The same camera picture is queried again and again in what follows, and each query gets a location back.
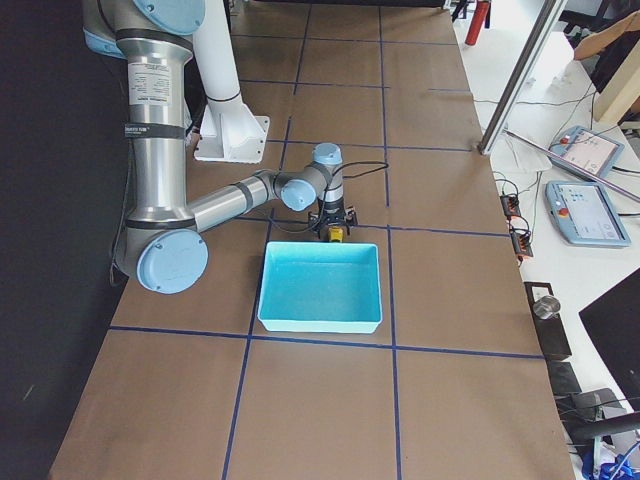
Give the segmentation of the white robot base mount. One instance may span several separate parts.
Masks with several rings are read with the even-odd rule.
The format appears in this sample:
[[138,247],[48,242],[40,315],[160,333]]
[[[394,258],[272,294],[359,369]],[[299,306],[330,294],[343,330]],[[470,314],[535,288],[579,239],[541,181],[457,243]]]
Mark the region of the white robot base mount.
[[208,162],[257,164],[262,160],[270,120],[244,103],[222,1],[207,1],[192,36],[206,95],[195,158]]

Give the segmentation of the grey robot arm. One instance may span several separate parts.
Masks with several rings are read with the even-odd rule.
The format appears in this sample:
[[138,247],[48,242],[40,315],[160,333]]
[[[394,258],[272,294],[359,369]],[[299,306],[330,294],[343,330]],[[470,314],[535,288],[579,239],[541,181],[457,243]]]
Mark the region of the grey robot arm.
[[319,210],[309,229],[334,239],[357,222],[343,200],[340,148],[315,147],[298,172],[259,170],[196,200],[186,196],[187,107],[184,69],[195,61],[204,89],[200,161],[258,164],[270,121],[244,103],[225,7],[220,1],[86,1],[84,34],[94,52],[127,63],[135,204],[119,229],[116,267],[156,293],[190,288],[203,274],[203,233],[271,200]]

